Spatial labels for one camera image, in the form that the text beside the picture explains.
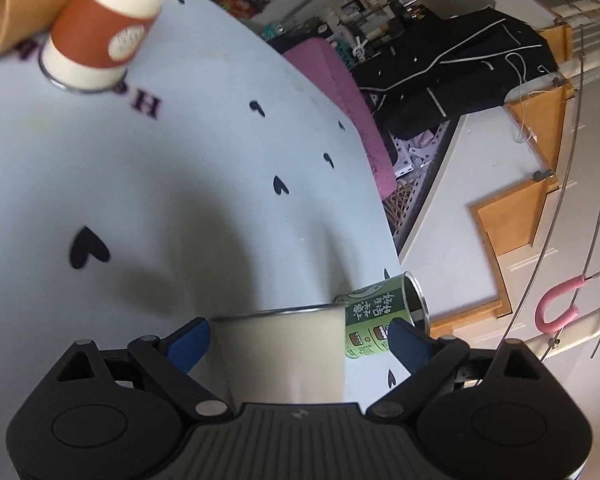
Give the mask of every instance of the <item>silver screw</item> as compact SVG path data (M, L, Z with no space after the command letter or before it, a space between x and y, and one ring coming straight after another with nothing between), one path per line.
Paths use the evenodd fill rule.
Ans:
M219 416L228 409L222 400L203 400L196 404L196 412L202 416Z
M371 407L371 413L382 418L394 418L402 415L404 408L397 402L378 402Z

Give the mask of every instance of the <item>tabletop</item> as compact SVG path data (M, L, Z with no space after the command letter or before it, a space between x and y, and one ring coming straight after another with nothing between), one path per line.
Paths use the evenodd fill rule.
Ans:
M0 59L0 479L8 421L74 340L124 348L400 272L353 124L209 0L166 1L113 92L56 88L39 47ZM405 377L389 353L347 359L345 398Z

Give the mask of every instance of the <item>pink u-shaped object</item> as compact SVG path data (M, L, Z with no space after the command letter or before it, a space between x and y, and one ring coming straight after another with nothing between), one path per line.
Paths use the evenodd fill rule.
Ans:
M580 288L586 282L587 280L584 276L576 276L575 278L571 278L566 282L559 283L550 288L540 299L538 306L536 307L536 328L544 334L551 334L553 332L558 332L558 330L576 319L578 317L578 308L575 305L571 305L567 310L560 314L560 316L549 323L544 321L544 311L549 306L549 303L555 298Z

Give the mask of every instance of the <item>triangular cutout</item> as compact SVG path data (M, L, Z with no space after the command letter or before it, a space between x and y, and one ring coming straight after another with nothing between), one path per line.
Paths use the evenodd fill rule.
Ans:
M536 374L535 370L531 367L529 362L523 357L518 351L512 351L509 354L509 360L507 366L504 368L504 375L506 377L517 377L519 379L533 379L539 380L540 377Z
M75 381L95 377L89 358L84 352L76 352L67 366L58 375L58 381Z

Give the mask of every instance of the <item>round white logo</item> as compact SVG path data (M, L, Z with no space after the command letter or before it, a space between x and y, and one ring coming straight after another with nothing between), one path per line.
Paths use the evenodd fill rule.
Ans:
M146 29L143 25L131 25L121 30L109 41L109 57L113 61L131 57L145 34Z

